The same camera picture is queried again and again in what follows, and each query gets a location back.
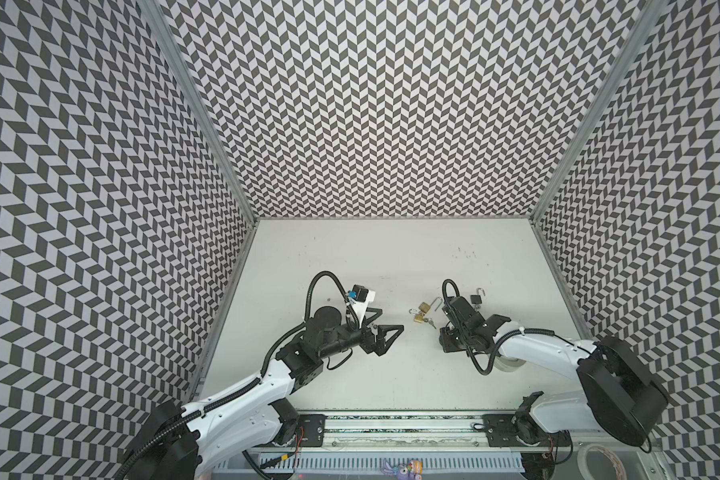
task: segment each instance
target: white table surface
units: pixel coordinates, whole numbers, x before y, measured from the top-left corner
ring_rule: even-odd
[[[463,352],[443,353],[438,332],[408,314],[439,296],[442,281],[451,278],[462,295],[485,289],[480,312],[486,317],[499,313],[577,338],[528,220],[263,220],[202,396],[261,368],[270,345],[302,321],[307,286],[321,270],[335,273],[347,290],[355,283],[376,290],[372,306],[384,309],[376,323],[403,324],[405,331],[384,356],[356,348],[341,368],[323,370],[290,397],[296,408],[514,409],[537,390],[579,388],[529,363],[481,376]],[[343,312],[329,278],[318,282],[312,312],[323,305]],[[446,323],[442,309],[430,317],[437,327]],[[483,365],[488,360],[479,358]]]

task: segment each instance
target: red wire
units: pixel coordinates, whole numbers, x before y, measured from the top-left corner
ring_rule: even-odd
[[[304,427],[302,427],[302,434],[296,439],[296,453],[293,454],[293,466],[297,465],[298,450],[302,446],[302,439],[304,438]]]

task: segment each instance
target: toy figure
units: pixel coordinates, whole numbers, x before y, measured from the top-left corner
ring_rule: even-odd
[[[422,463],[419,460],[411,460],[407,465],[390,466],[387,459],[384,459],[382,473],[397,480],[422,480]]]

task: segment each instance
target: black and white patterned wall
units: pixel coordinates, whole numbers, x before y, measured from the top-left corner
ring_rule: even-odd
[[[643,0],[160,0],[257,216],[529,214]]]
[[[0,0],[0,478],[111,478],[243,233],[132,0]]]
[[[720,1],[670,4],[542,226],[594,332],[666,380],[678,478],[720,478]]]

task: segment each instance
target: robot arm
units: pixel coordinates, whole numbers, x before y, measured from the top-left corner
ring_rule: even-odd
[[[325,275],[345,296],[346,323],[330,306],[319,308],[314,316],[307,313],[307,321],[272,346],[260,372],[181,408],[172,402],[154,408],[126,448],[115,479],[127,474],[130,480],[193,480],[250,447],[269,442],[285,445],[298,423],[298,413],[287,397],[322,372],[322,359],[355,346],[384,355],[404,327],[386,325],[378,326],[376,334],[371,331],[369,324],[382,313],[368,307],[375,295],[372,290],[355,285],[347,295],[333,274],[322,272],[310,285],[307,311],[312,288]],[[366,319],[366,311],[374,316]],[[279,343],[291,335],[272,359]]]
[[[455,296],[446,295],[447,285]],[[536,363],[581,382],[581,390],[537,392],[525,399],[515,424],[528,444],[561,430],[603,429],[627,445],[642,446],[669,404],[660,379],[623,340],[570,340],[552,330],[524,328],[506,316],[486,320],[459,296],[452,280],[443,282],[443,298],[443,312],[452,324],[440,329],[443,351],[465,351],[482,375],[504,358]],[[486,367],[477,360],[480,353],[488,355]]]

